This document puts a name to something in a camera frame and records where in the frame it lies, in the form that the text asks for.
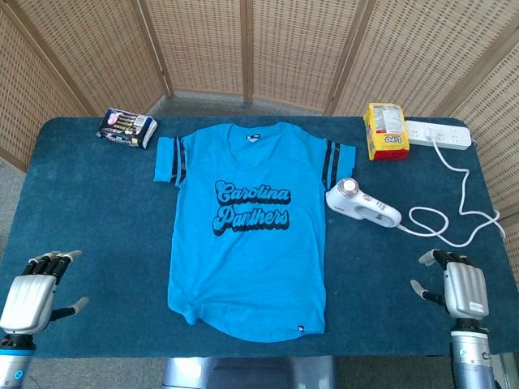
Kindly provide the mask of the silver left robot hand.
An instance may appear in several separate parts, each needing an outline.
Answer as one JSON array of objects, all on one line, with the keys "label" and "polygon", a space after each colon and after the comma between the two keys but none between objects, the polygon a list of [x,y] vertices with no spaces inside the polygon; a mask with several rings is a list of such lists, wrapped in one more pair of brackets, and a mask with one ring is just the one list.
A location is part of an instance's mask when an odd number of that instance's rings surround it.
[{"label": "silver left robot hand", "polygon": [[9,289],[1,329],[8,335],[33,336],[50,322],[78,314],[88,304],[88,297],[60,309],[54,308],[54,297],[68,266],[81,255],[80,250],[50,251],[29,259]]}]

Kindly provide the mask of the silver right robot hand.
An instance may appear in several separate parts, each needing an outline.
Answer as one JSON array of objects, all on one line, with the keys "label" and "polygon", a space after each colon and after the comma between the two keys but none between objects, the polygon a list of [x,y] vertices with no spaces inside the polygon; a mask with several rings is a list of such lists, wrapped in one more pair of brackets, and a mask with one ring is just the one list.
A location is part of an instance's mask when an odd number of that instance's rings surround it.
[{"label": "silver right robot hand", "polygon": [[433,249],[423,254],[418,262],[425,266],[438,263],[443,272],[442,293],[429,291],[417,280],[410,281],[412,289],[423,300],[443,306],[456,320],[479,322],[489,315],[483,271],[475,267],[467,256]]}]

